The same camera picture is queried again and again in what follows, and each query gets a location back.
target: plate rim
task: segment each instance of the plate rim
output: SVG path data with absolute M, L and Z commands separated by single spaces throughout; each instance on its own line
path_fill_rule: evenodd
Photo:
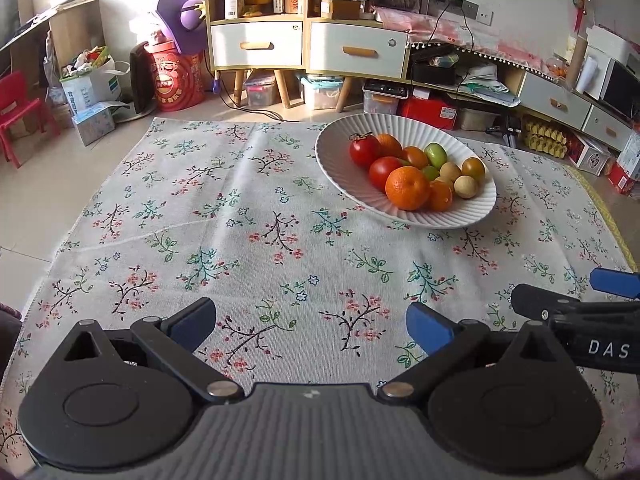
M 356 197 L 354 197 L 351 193 L 348 193 L 348 192 L 347 192 L 346 190 L 344 190 L 341 186 L 339 186 L 339 185 L 338 185 L 338 183 L 337 183 L 337 182 L 336 182 L 336 181 L 335 181 L 335 180 L 334 180 L 334 179 L 333 179 L 333 178 L 332 178 L 332 177 L 327 173 L 327 171 L 326 171 L 326 170 L 325 170 L 325 168 L 324 168 L 324 165 L 322 165 L 322 163 L 320 162 L 320 158 L 319 158 L 319 156 L 318 156 L 318 141 L 319 141 L 320 136 L 322 135 L 322 133 L 323 133 L 323 132 L 324 132 L 324 131 L 329 127 L 329 126 L 331 126 L 332 124 L 337 123 L 338 121 L 341 121 L 341 120 L 346 119 L 346 118 L 348 118 L 348 117 L 359 116 L 359 115 L 401 117 L 401 116 L 392 116 L 392 115 L 389 115 L 389 114 L 365 114 L 365 113 L 360 113 L 360 114 L 351 114 L 351 115 L 344 116 L 344 117 L 338 117 L 337 119 L 335 119 L 335 120 L 331 121 L 330 123 L 327 123 L 327 124 L 324 126 L 324 128 L 322 128 L 322 130 L 320 130 L 320 132 L 318 133 L 318 136 L 316 137 L 316 142 L 314 143 L 314 153 L 315 153 L 315 155 L 316 155 L 316 162 L 318 163 L 318 166 L 320 167 L 320 170 L 322 171 L 322 174 L 324 174 L 324 176 L 325 176 L 325 177 L 327 177 L 327 179 L 329 179 L 329 181 L 330 181 L 330 182 L 335 186 L 335 188 L 336 188 L 338 191 L 340 191 L 343 195 L 348 196 L 348 197 L 349 197 L 350 199 L 352 199 L 354 202 L 356 202 L 357 204 L 359 204 L 359 205 L 363 206 L 363 207 L 364 207 L 364 208 L 366 208 L 367 210 L 372 211 L 373 213 L 376 213 L 376 214 L 378 214 L 378 215 L 380 215 L 380 216 L 383 216 L 383 217 L 385 217 L 385 218 L 387 218 L 387 219 L 389 219 L 389 220 L 392 220 L 392 221 L 400 221 L 400 222 L 402 222 L 402 223 L 404 223 L 404 224 L 407 224 L 407 225 L 412 225 L 412 226 L 415 226 L 415 227 L 421 227 L 421 228 L 423 228 L 423 229 L 438 230 L 438 231 L 446 231 L 446 230 L 448 230 L 448 229 L 462 229 L 462 228 L 465 228 L 465 227 L 470 227 L 470 226 L 472 226 L 472 225 L 477 224 L 478 222 L 481 222 L 481 221 L 482 221 L 482 220 L 484 220 L 485 218 L 487 218 L 487 217 L 491 214 L 491 212 L 495 209 L 495 203 L 496 203 L 496 202 L 497 202 L 497 200 L 498 200 L 498 189 L 497 189 L 497 186 L 495 185 L 495 179 L 494 179 L 494 176 L 492 175 L 492 172 L 491 172 L 491 171 L 489 170 L 489 168 L 487 167 L 487 165 L 486 165 L 485 161 L 484 161 L 484 160 L 482 160 L 482 158 L 480 158 L 480 157 L 478 156 L 478 154 L 477 154 L 474 150 L 472 150 L 472 149 L 471 149 L 470 147 L 468 147 L 466 144 L 463 144 L 460 140 L 458 140 L 458 138 L 457 138 L 457 137 L 455 137 L 455 136 L 453 136 L 453 135 L 451 135 L 451 134 L 448 134 L 448 133 L 447 133 L 447 132 L 445 132 L 444 130 L 441 130 L 441 129 L 439 129 L 439 128 L 436 128 L 435 126 L 431 126 L 430 124 L 427 124 L 427 123 L 421 123 L 420 121 L 415 121 L 414 119 L 411 119 L 411 118 L 408 118 L 408 117 L 403 117 L 403 119 L 404 119 L 404 120 L 407 120 L 407 121 L 412 121 L 412 122 L 415 122 L 415 123 L 424 124 L 425 126 L 430 126 L 431 128 L 435 128 L 436 130 L 440 131 L 440 132 L 441 132 L 441 133 L 443 133 L 444 135 L 451 137 L 455 142 L 460 143 L 460 144 L 461 144 L 462 146 L 464 146 L 466 149 L 468 149 L 469 151 L 471 151 L 471 152 L 472 152 L 472 153 L 473 153 L 477 158 L 480 158 L 480 160 L 482 160 L 482 163 L 484 164 L 484 166 L 485 166 L 485 168 L 486 168 L 486 170 L 487 170 L 487 173 L 488 173 L 488 175 L 490 176 L 490 180 L 489 180 L 489 181 L 487 181 L 487 182 L 485 182 L 485 183 L 484 183 L 484 185 L 486 186 L 487 184 L 490 184 L 490 185 L 491 185 L 491 187 L 492 187 L 492 188 L 493 188 L 493 190 L 494 190 L 494 193 L 493 193 L 494 203 L 492 204 L 491 209 L 489 209 L 489 211 L 487 212 L 487 214 L 486 214 L 486 215 L 484 215 L 482 218 L 479 218 L 478 220 L 475 220 L 475 221 L 473 221 L 473 222 L 468 222 L 468 223 L 465 223 L 465 224 L 461 224 L 461 225 L 457 225 L 457 226 L 451 226 L 451 227 L 427 226 L 427 225 L 421 224 L 420 222 L 415 222 L 415 221 L 408 220 L 408 219 L 407 219 L 407 220 L 405 220 L 405 219 L 400 218 L 399 216 L 390 215 L 389 213 L 386 213 L 386 212 L 384 212 L 384 211 L 380 211 L 379 209 L 376 209 L 376 208 L 374 208 L 373 206 L 370 206 L 369 204 L 367 204 L 367 203 L 363 202 L 362 200 L 357 199 L 357 198 L 356 198 Z

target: yellow patterned edge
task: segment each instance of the yellow patterned edge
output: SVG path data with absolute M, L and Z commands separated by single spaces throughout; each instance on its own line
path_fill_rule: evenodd
M 607 205 L 604 203 L 604 200 L 600 197 L 598 192 L 595 189 L 593 189 L 593 186 L 585 179 L 585 177 L 582 175 L 580 170 L 578 170 L 577 168 L 572 168 L 571 166 L 567 166 L 567 168 L 569 169 L 569 171 L 571 171 L 574 174 L 574 176 L 576 177 L 576 180 L 580 182 L 580 184 L 582 184 L 582 187 L 584 188 L 584 190 L 587 192 L 591 200 L 593 200 L 593 203 L 598 208 L 598 211 L 602 215 L 602 218 L 607 224 L 607 227 L 610 229 L 611 234 L 613 234 L 613 237 L 618 242 L 618 245 L 620 246 L 620 250 L 622 251 L 622 254 L 625 255 L 625 260 L 629 268 L 632 270 L 632 272 L 638 272 L 638 266 L 636 265 L 636 261 L 634 260 L 631 254 L 631 251 L 629 250 L 629 247 L 626 245 L 625 239 L 620 234 L 620 230 L 618 229 L 616 221 L 613 219 L 613 216 L 611 216 L 611 212 L 609 211 L 609 208 L 607 207 Z

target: purple ball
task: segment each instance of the purple ball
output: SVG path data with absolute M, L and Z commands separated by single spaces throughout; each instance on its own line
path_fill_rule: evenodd
M 199 10 L 184 10 L 185 7 L 193 7 L 201 3 L 203 3 L 203 0 L 187 0 L 182 6 L 183 10 L 180 12 L 180 22 L 187 30 L 195 30 L 199 25 L 204 23 L 204 21 L 200 21 L 201 13 Z

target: purple hat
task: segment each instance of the purple hat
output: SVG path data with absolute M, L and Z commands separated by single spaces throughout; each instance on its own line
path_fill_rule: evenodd
M 184 4 L 189 2 L 193 4 L 194 0 L 158 0 L 156 15 L 162 20 L 164 27 L 162 33 L 168 40 L 175 41 L 175 45 L 180 54 L 194 55 L 199 54 L 207 48 L 207 24 L 204 18 L 198 16 L 197 20 L 183 17 Z M 187 6 L 184 12 L 198 12 L 194 10 L 193 5 Z M 186 28 L 183 23 L 195 23 L 196 26 L 190 25 Z

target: purple toy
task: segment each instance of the purple toy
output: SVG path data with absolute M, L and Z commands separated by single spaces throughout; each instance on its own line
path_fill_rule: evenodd
M 202 8 L 204 0 L 158 0 L 156 15 L 162 20 L 162 33 L 173 40 L 180 54 L 192 56 L 207 48 L 207 27 Z

